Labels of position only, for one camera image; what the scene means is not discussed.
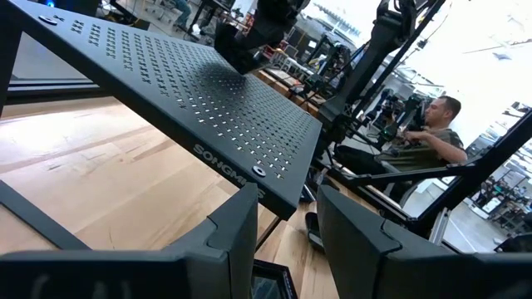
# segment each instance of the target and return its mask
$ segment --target light wooden floor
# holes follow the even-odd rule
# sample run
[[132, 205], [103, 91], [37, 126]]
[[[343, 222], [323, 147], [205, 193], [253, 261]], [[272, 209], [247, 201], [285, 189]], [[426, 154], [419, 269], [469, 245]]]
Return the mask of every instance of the light wooden floor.
[[[0, 179], [93, 249], [160, 249], [237, 189], [113, 98], [8, 106]], [[304, 234], [305, 205], [256, 258], [290, 268], [301, 298], [334, 298], [327, 260]], [[259, 207], [259, 233], [274, 215]], [[0, 207], [0, 253], [52, 249]]]

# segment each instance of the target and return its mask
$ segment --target perforated metal panel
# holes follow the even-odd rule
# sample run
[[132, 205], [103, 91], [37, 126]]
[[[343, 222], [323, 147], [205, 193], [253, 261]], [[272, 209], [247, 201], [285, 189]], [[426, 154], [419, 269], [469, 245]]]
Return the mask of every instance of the perforated metal panel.
[[320, 124], [277, 91], [241, 76], [211, 47], [26, 0], [0, 8], [225, 178], [258, 183], [260, 203], [278, 216], [295, 211]]

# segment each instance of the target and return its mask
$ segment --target man's arm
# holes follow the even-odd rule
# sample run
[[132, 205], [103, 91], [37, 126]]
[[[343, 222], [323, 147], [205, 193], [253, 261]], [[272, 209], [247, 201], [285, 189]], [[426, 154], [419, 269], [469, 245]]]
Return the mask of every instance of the man's arm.
[[467, 160], [467, 154], [463, 149], [459, 149], [452, 144], [446, 143], [438, 137], [423, 132], [406, 132], [408, 140], [423, 140], [434, 149], [442, 159], [449, 163], [461, 163]]

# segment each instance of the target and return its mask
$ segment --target white wall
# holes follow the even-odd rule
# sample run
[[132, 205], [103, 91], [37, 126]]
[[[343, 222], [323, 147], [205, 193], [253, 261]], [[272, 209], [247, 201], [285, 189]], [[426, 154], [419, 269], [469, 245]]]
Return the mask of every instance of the white wall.
[[[493, 51], [465, 54], [498, 45], [490, 35], [505, 29], [509, 9], [505, 4], [496, 0], [454, 1], [445, 23], [408, 61], [409, 66], [445, 86], [447, 95], [461, 102], [462, 111], [451, 128], [464, 146], [470, 145], [512, 103], [528, 101], [524, 77], [530, 68], [530, 54], [511, 55], [511, 61], [498, 61]], [[429, 37], [444, 16], [438, 16], [422, 35]]]

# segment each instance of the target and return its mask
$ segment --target robotic arm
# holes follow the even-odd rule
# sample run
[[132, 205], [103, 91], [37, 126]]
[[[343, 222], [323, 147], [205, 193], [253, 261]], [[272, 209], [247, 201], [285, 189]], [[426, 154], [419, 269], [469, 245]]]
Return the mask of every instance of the robotic arm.
[[229, 24], [216, 28], [214, 49], [240, 74], [259, 69], [268, 63], [260, 47], [277, 46], [284, 32], [297, 21], [296, 16], [310, 0], [259, 0], [253, 26], [247, 34]]

